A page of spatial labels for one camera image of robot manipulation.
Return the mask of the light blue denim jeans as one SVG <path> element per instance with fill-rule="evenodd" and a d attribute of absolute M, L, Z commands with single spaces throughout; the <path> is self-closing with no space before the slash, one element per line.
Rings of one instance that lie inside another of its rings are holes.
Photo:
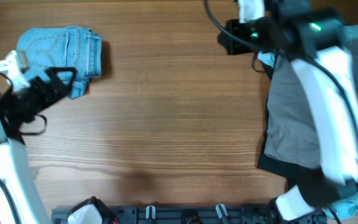
<path fill-rule="evenodd" d="M 28 58 L 28 79 L 38 76 L 48 81 L 44 70 L 49 67 L 75 68 L 70 99 L 83 96 L 90 80 L 102 75 L 102 38 L 87 27 L 29 29 L 20 36 L 16 49 Z"/>

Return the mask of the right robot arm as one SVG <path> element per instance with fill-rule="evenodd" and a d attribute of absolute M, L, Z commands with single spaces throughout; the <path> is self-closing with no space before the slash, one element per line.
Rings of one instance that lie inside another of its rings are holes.
<path fill-rule="evenodd" d="M 320 166 L 273 199 L 269 223 L 293 223 L 358 194 L 358 99 L 352 57 L 337 10 L 308 1 L 238 1 L 239 17 L 219 26 L 228 54 L 273 52 L 300 80 L 318 135 Z"/>

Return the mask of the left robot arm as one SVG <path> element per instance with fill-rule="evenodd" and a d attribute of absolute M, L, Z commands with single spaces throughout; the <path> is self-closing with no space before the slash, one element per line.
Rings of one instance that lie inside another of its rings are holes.
<path fill-rule="evenodd" d="M 29 167 L 27 150 L 20 127 L 41 117 L 41 111 L 66 97 L 72 82 L 64 84 L 58 73 L 72 67 L 51 67 L 45 73 L 47 82 L 36 77 L 23 87 L 8 78 L 10 87 L 0 94 L 0 221 L 1 223 L 51 223 Z"/>

